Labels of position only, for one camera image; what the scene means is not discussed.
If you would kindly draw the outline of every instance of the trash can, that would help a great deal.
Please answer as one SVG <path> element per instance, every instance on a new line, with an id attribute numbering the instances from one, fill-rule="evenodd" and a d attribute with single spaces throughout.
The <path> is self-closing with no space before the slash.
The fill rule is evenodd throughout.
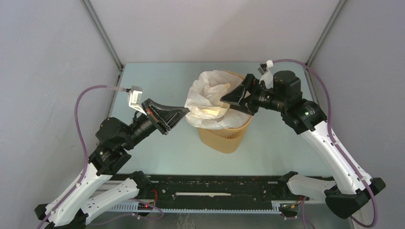
<path id="1" fill-rule="evenodd" d="M 238 75 L 236 73 L 229 71 L 226 72 L 244 79 L 243 76 Z M 229 128 L 220 130 L 198 128 L 200 139 L 204 144 L 215 150 L 218 150 L 219 152 L 225 154 L 233 153 L 242 142 L 242 139 L 245 135 L 245 132 L 252 118 L 253 116 L 251 116 L 248 119 L 248 121 L 239 128 Z"/>

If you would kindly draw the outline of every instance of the yellow trash bin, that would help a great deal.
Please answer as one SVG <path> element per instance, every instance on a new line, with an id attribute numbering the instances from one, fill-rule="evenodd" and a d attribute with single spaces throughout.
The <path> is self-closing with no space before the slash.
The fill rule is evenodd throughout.
<path id="1" fill-rule="evenodd" d="M 244 79 L 243 76 L 238 75 L 236 73 L 229 71 L 226 72 Z M 240 145 L 247 130 L 247 127 L 249 126 L 250 121 L 252 120 L 252 117 L 253 116 L 251 116 L 248 119 L 248 121 L 239 128 L 229 128 L 221 130 L 209 130 L 198 128 L 200 139 L 204 144 L 215 150 L 218 150 L 219 152 L 226 154 L 233 153 Z"/>

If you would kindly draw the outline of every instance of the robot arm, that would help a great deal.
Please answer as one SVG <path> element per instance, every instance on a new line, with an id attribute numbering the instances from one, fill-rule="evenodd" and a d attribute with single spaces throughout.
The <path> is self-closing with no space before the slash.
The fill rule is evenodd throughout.
<path id="1" fill-rule="evenodd" d="M 346 219 L 370 199 L 362 179 L 374 195 L 385 188 L 382 179 L 372 178 L 354 161 L 333 131 L 336 142 L 332 142 L 328 134 L 326 115 L 315 102 L 302 98 L 300 79 L 293 72 L 275 73 L 273 88 L 270 89 L 266 88 L 264 81 L 248 74 L 241 84 L 224 95 L 221 101 L 229 103 L 232 109 L 250 115 L 254 115 L 260 107 L 280 112 L 283 121 L 316 150 L 335 181 L 321 181 L 289 172 L 279 182 L 285 184 L 293 194 L 325 200 L 334 214 Z M 341 146 L 363 176 L 362 179 L 356 175 L 335 144 Z"/>
<path id="2" fill-rule="evenodd" d="M 89 164 L 81 183 L 82 173 L 52 203 L 40 204 L 35 208 L 38 219 L 43 220 L 51 214 L 47 229 L 84 229 L 93 219 L 120 202 L 142 196 L 150 192 L 150 181 L 143 172 L 134 172 L 130 178 L 115 188 L 90 198 L 104 182 L 116 174 L 131 158 L 126 150 L 131 150 L 152 132 L 158 129 L 162 134 L 168 132 L 189 112 L 184 107 L 160 105 L 147 99 L 139 103 L 141 89 L 133 87 L 129 105 L 136 110 L 132 124 L 126 125 L 116 118 L 107 118 L 100 125 L 96 137 L 100 145 L 89 156 Z M 73 192 L 62 204 L 51 212 L 73 186 Z"/>

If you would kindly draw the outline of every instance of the white trash bag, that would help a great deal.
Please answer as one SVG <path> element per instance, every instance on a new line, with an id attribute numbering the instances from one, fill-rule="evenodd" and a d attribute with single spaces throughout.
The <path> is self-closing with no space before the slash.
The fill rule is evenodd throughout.
<path id="1" fill-rule="evenodd" d="M 224 71 L 201 73 L 192 84 L 184 105 L 190 110 L 186 115 L 187 122 L 194 127 L 212 130 L 243 126 L 250 115 L 229 109 L 229 104 L 220 101 L 241 82 L 239 76 Z"/>

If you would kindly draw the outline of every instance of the light blue tabletop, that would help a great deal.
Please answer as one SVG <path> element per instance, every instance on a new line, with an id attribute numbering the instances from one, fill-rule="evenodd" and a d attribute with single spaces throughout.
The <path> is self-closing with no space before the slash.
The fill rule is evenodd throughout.
<path id="1" fill-rule="evenodd" d="M 259 78 L 258 67 L 257 62 L 127 63 L 120 87 L 142 87 L 142 101 L 151 98 L 163 105 L 184 106 L 188 90 L 200 73 L 228 70 L 241 75 L 253 73 Z M 303 97 L 312 99 L 300 65 L 277 63 L 270 70 L 295 72 L 301 79 Z M 133 115 L 127 94 L 118 93 L 111 116 L 130 124 Z M 265 109 L 253 117 L 242 143 L 231 154 L 220 153 L 202 143 L 197 128 L 185 119 L 166 136 L 155 131 L 129 153 L 132 158 L 119 173 L 142 170 L 147 174 L 283 175 L 297 171 L 307 176 L 331 175 L 312 147 L 284 124 L 280 113 Z"/>

